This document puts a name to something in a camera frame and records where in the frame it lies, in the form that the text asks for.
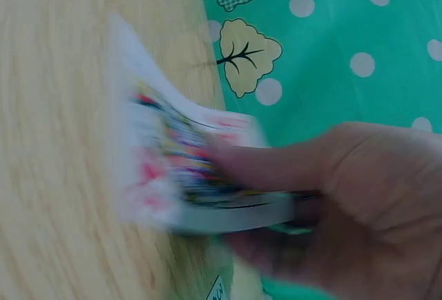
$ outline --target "wood grain surface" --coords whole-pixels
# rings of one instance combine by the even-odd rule
[[[222,246],[118,221],[104,163],[110,12],[185,95],[223,107],[202,0],[0,0],[0,299],[205,300],[217,275],[230,299],[261,299]]]

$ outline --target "hand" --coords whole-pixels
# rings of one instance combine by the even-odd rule
[[[295,202],[310,235],[255,229],[225,236],[262,273],[339,299],[442,297],[442,137],[348,123],[276,149],[213,141],[232,180],[263,191],[316,193]]]

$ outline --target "polka dot fabric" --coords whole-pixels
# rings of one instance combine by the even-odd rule
[[[204,2],[227,108],[256,116],[272,145],[353,120],[442,132],[442,0]]]

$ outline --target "beige leaf print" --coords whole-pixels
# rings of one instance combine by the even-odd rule
[[[226,20],[221,30],[220,47],[227,81],[237,97],[256,89],[258,80],[273,70],[281,56],[281,45],[242,19]]]

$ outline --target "deck of cards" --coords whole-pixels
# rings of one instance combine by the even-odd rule
[[[110,18],[109,51],[108,158],[116,205],[126,220],[218,234],[292,219],[290,195],[242,188],[211,162],[206,133],[266,147],[253,117],[186,99],[118,15]]]

